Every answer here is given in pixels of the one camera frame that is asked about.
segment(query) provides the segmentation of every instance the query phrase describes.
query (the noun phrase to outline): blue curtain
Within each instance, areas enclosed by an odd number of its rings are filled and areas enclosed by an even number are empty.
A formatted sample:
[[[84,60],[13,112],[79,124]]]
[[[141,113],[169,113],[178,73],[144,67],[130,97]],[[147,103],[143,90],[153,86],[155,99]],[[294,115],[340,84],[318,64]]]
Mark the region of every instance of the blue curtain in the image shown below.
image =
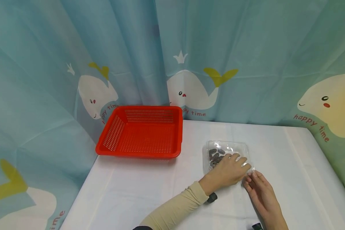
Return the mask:
[[[0,229],[59,229],[140,104],[306,127],[345,186],[345,0],[0,0]]]

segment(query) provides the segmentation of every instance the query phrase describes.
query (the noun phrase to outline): plastic container lid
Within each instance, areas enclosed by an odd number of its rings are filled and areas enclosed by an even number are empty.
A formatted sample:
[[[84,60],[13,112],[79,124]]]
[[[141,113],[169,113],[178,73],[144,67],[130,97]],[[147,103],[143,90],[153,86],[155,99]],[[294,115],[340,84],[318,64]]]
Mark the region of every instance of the plastic container lid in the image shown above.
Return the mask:
[[[207,174],[227,153],[238,153],[240,157],[238,157],[237,160],[241,157],[246,157],[247,161],[243,165],[249,163],[252,167],[248,172],[252,172],[254,170],[253,163],[250,160],[248,147],[245,143],[207,141],[207,148],[203,153],[203,172]]]

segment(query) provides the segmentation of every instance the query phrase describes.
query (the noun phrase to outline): table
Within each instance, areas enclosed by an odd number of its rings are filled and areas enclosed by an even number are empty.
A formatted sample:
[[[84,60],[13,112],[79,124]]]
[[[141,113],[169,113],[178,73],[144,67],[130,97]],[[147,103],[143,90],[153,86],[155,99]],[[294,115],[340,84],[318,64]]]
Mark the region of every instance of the table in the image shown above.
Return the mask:
[[[305,128],[188,121],[175,160],[99,156],[61,230],[133,229],[156,207],[203,176],[208,140],[246,143],[253,166],[272,184],[289,229],[345,229],[345,189]],[[217,191],[177,229],[252,229],[259,222],[245,189]]]

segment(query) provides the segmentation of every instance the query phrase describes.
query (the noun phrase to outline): whale print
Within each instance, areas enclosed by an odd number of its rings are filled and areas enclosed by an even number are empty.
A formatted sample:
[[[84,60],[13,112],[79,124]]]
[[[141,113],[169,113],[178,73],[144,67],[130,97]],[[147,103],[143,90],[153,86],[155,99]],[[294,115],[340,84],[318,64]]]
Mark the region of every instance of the whale print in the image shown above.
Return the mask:
[[[298,109],[318,117],[333,134],[345,138],[345,74],[310,87],[299,100]]]
[[[172,106],[187,106],[192,109],[211,108],[217,100],[219,86],[232,78],[238,70],[229,70],[221,76],[213,68],[205,68],[204,71],[211,77],[216,88],[208,95],[197,76],[189,70],[181,70],[167,80],[167,90]]]
[[[28,187],[18,170],[4,159],[0,166],[9,182],[0,185],[0,200],[26,192],[35,202],[34,206],[9,213],[0,219],[0,229],[40,230],[45,229],[48,219],[56,208],[56,197],[47,191]]]
[[[100,69],[96,63],[90,63],[90,67],[96,68],[107,79],[107,85],[93,76],[82,75],[78,82],[78,92],[84,107],[93,119],[100,119],[101,109],[109,102],[116,101],[119,97],[114,87],[109,82],[109,68],[103,66]]]

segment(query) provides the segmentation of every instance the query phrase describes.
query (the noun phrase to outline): arm sleeve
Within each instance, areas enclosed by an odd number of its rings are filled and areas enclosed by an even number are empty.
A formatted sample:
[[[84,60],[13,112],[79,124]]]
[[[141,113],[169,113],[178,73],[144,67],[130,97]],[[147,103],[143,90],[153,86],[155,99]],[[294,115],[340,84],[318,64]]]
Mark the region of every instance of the arm sleeve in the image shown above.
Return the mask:
[[[170,230],[180,223],[187,215],[207,201],[201,185],[196,181],[179,195],[156,208],[141,222],[153,230]]]

